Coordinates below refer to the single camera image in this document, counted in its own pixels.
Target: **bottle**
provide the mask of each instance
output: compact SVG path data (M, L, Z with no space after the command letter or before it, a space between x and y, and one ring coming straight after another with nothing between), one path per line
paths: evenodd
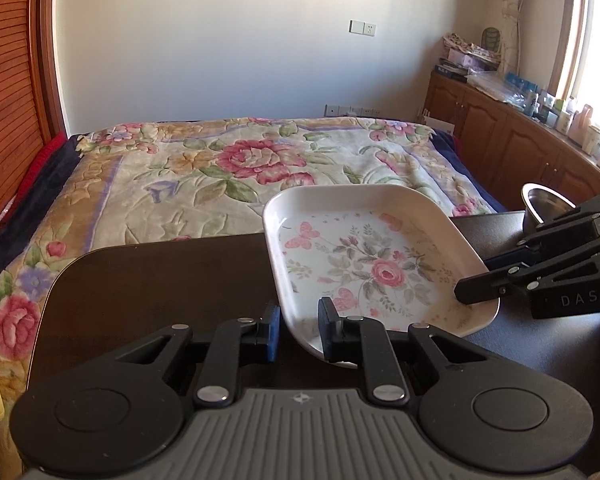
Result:
M587 129L591 124L592 115L593 108L589 105L584 105L582 111L577 112L573 116L573 121L571 121L571 126L569 127L567 137L569 137L578 146L582 146L584 143L585 136L587 135Z
M536 110L536 103L538 102L538 92L529 91L526 95L525 100L525 111L524 114L527 117L532 117Z

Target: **gray handle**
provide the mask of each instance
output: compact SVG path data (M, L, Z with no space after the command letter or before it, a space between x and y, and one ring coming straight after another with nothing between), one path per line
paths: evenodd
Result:
M24 480L52 480L30 470ZM488 480L433 449L411 417L356 390L247 390L199 412L183 437L120 480ZM585 480L576 468L525 480Z

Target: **wooden cabinet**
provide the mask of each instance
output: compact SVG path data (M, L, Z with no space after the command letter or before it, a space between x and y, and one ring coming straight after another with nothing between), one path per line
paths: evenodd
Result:
M574 204L585 202L600 194L600 172L586 160L564 150L552 170L548 186L564 195Z
M457 124L458 108L466 85L433 73L424 107L434 119Z
M469 85L433 73L425 108L456 125L460 159L509 210L522 209L522 186L535 182L580 204L600 194L600 170L564 136Z
M496 175L493 195L509 210L524 209L520 190L527 182L547 184L558 157L554 143L522 118L508 116L500 132L502 143L493 152Z
M497 133L504 126L507 115L493 106L492 99L469 92L462 99L461 110L456 129L462 143L462 162L491 192L494 160L490 153L500 140Z

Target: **plastic bag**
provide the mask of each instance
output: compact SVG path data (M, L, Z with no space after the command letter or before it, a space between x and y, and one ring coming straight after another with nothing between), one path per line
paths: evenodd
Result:
M525 97L520 90L504 81L497 72L471 74L467 76L466 81L496 101L509 103L516 108L524 108Z

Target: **curtain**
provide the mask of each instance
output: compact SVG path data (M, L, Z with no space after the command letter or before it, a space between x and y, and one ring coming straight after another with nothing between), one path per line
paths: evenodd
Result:
M498 72L518 74L520 68L520 13L524 0L502 0L502 62Z

